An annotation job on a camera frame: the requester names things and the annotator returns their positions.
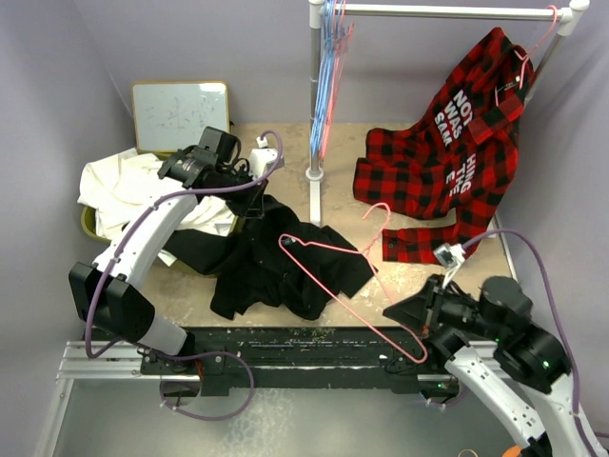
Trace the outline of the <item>pink wire hanger taken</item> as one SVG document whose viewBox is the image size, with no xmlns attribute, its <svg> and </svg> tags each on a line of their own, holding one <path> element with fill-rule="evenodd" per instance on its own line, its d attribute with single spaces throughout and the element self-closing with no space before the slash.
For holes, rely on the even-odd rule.
<svg viewBox="0 0 609 457">
<path fill-rule="evenodd" d="M 290 253 L 288 251 L 286 245 L 284 244 L 284 241 L 288 240 L 291 242 L 295 242 L 296 244 L 298 244 L 304 248 L 308 248 L 308 247 L 323 248 L 323 249 L 327 249 L 327 250 L 333 250 L 333 251 L 337 251 L 337 252 L 342 252 L 342 253 L 347 253 L 347 254 L 352 254 L 352 255 L 357 255 L 359 257 L 362 257 L 368 264 L 370 271 L 373 273 L 373 277 L 375 278 L 377 284 L 380 286 L 381 290 L 383 291 L 389 304 L 394 305 L 396 303 L 396 301 L 393 299 L 388 287 L 383 283 L 378 271 L 375 269 L 372 261 L 370 260 L 370 250 L 375 245 L 377 240 L 381 237 L 381 235 L 383 234 L 383 231 L 386 229 L 386 227 L 388 226 L 388 224 L 390 222 L 391 209 L 387 203 L 374 204 L 366 211 L 366 213 L 363 215 L 362 219 L 365 220 L 370 215 L 370 213 L 372 212 L 373 209 L 383 209 L 385 211 L 385 219 L 384 219 L 384 222 L 382 223 L 381 227 L 372 236 L 370 242 L 366 245 L 366 247 L 363 250 L 340 248 L 340 247 L 335 247 L 335 246 L 331 246 L 329 244 L 324 244 L 324 243 L 320 243 L 320 242 L 316 242 L 316 241 L 305 242 L 301 238 L 297 237 L 296 235 L 289 234 L 289 233 L 282 233 L 279 236 L 278 246 L 279 246 L 280 250 L 309 279 L 311 279 L 323 292 L 327 293 L 334 301 L 339 303 L 348 313 L 350 313 L 353 317 L 355 317 L 357 320 L 359 320 L 361 323 L 363 323 L 366 327 L 368 327 L 370 330 L 372 330 L 377 336 L 380 336 L 385 342 L 387 342 L 392 348 L 397 350 L 401 355 L 403 355 L 410 362 L 412 362 L 416 365 L 422 365 L 428 359 L 428 351 L 427 351 L 426 346 L 422 342 L 422 339 L 418 336 L 418 334 L 414 330 L 412 330 L 411 328 L 409 328 L 405 325 L 400 325 L 400 327 L 402 329 L 404 329 L 413 338 L 414 342 L 421 349 L 422 355 L 420 357 L 416 357 L 415 355 L 413 355 L 412 353 L 407 351 L 405 348 L 400 346 L 398 343 L 391 340 L 385 333 L 380 331 L 377 327 L 373 326 L 370 322 L 368 322 L 366 319 L 364 319 L 350 305 L 348 305 L 341 298 L 339 298 L 334 292 L 332 292 L 320 279 L 318 279 L 307 267 L 305 267 L 292 253 Z"/>
</svg>

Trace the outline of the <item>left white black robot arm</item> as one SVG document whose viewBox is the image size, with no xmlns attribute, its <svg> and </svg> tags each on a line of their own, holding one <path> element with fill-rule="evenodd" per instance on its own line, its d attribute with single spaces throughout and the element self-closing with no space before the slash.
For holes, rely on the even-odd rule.
<svg viewBox="0 0 609 457">
<path fill-rule="evenodd" d="M 192 369 L 192 336 L 159 314 L 140 288 L 172 233 L 204 198 L 221 197 L 248 209 L 285 158 L 279 144 L 274 157 L 264 159 L 257 169 L 235 172 L 231 153 L 240 145 L 238 137 L 224 130 L 205 128 L 199 143 L 172 153 L 158 171 L 159 181 L 176 184 L 176 190 L 150 198 L 92 263 L 72 267 L 69 285 L 86 324 L 88 358 L 109 349 L 92 347 L 92 332 L 99 328 L 113 335 L 115 343 L 125 341 L 163 354 L 163 363 L 175 373 Z"/>
</svg>

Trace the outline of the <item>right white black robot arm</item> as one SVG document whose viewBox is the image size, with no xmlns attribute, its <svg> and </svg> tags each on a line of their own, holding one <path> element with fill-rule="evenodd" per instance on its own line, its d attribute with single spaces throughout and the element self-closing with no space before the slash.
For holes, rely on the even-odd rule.
<svg viewBox="0 0 609 457">
<path fill-rule="evenodd" d="M 442 282 L 429 276 L 419 292 L 383 312 L 427 332 L 424 364 L 474 393 L 521 456 L 607 455 L 575 398 L 574 363 L 563 343 L 533 322 L 533 303 L 518 282 L 492 276 L 478 298 Z"/>
</svg>

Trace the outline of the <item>red black plaid shirt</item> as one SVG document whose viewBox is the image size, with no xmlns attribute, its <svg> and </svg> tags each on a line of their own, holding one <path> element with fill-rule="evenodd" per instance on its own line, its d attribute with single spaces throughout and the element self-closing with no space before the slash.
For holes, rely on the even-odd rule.
<svg viewBox="0 0 609 457">
<path fill-rule="evenodd" d="M 434 264 L 442 244 L 487 231 L 519 162 L 520 119 L 534 76 L 525 50 L 491 29 L 451 71 L 411 128 L 374 128 L 353 181 L 355 199 L 452 225 L 383 231 L 387 262 Z"/>
</svg>

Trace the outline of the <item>orange plastic hanger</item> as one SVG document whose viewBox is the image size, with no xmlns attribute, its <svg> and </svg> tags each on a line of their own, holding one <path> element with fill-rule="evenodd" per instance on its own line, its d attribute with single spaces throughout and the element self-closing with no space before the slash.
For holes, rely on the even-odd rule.
<svg viewBox="0 0 609 457">
<path fill-rule="evenodd" d="M 518 445 L 511 446 L 502 454 L 502 457 L 521 457 L 521 447 Z"/>
</svg>

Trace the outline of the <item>pink hanger holding plaid shirt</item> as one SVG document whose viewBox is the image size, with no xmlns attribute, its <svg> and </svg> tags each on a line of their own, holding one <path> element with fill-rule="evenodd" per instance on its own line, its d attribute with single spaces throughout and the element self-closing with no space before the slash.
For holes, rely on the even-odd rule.
<svg viewBox="0 0 609 457">
<path fill-rule="evenodd" d="M 549 40 L 548 46 L 545 49 L 539 64 L 536 66 L 534 74 L 530 77 L 529 89 L 526 92 L 524 101 L 524 104 L 527 104 L 532 99 L 536 89 L 538 88 L 542 73 L 547 67 L 549 61 L 557 52 L 563 39 L 571 33 L 570 27 L 575 21 L 576 17 L 571 8 L 565 7 L 559 9 L 555 5 L 548 5 L 546 8 L 553 12 L 551 26 L 548 28 L 547 32 L 542 36 L 542 38 L 524 55 L 516 53 L 517 57 L 521 60 L 520 73 L 517 74 L 512 81 L 509 81 L 500 88 L 495 88 L 494 94 L 496 104 L 499 103 L 499 94 L 502 91 L 514 88 L 522 89 L 524 85 L 527 63 L 531 61 L 532 56 L 537 52 L 537 50 L 540 49 L 547 40 Z"/>
</svg>

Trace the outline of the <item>small whiteboard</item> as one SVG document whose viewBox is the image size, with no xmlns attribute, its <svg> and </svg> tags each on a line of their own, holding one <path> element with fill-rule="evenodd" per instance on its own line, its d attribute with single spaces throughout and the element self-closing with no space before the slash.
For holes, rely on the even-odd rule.
<svg viewBox="0 0 609 457">
<path fill-rule="evenodd" d="M 206 127 L 229 130 L 222 81 L 136 82 L 131 87 L 136 148 L 172 153 L 199 142 Z"/>
</svg>

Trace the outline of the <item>white metal clothes rack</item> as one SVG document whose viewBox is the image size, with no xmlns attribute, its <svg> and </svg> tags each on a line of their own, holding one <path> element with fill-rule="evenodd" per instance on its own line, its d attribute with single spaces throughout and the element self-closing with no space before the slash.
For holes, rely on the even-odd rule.
<svg viewBox="0 0 609 457">
<path fill-rule="evenodd" d="M 552 40 L 537 67 L 537 76 L 526 99 L 530 100 L 539 86 L 542 72 L 564 39 L 575 30 L 588 1 L 571 1 L 566 7 L 553 9 L 500 8 L 468 6 L 384 5 L 347 3 L 345 1 L 310 1 L 310 129 L 309 166 L 305 177 L 309 184 L 309 219 L 316 226 L 322 223 L 322 181 L 324 179 L 322 149 L 333 114 L 332 97 L 338 93 L 344 67 L 344 54 L 353 28 L 344 24 L 347 16 L 408 17 L 434 19 L 488 19 L 506 21 L 550 22 Z"/>
</svg>

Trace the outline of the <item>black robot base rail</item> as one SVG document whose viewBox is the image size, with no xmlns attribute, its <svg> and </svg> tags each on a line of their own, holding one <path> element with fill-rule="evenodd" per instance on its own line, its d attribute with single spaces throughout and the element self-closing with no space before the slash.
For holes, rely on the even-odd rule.
<svg viewBox="0 0 609 457">
<path fill-rule="evenodd" d="M 420 357 L 421 349 L 402 328 L 380 329 Z M 193 328 L 201 362 L 177 362 L 150 352 L 141 371 L 164 381 L 195 387 L 205 396 L 233 388 L 387 389 L 423 394 L 436 401 L 459 394 L 457 379 L 442 368 L 416 365 L 364 327 Z"/>
</svg>

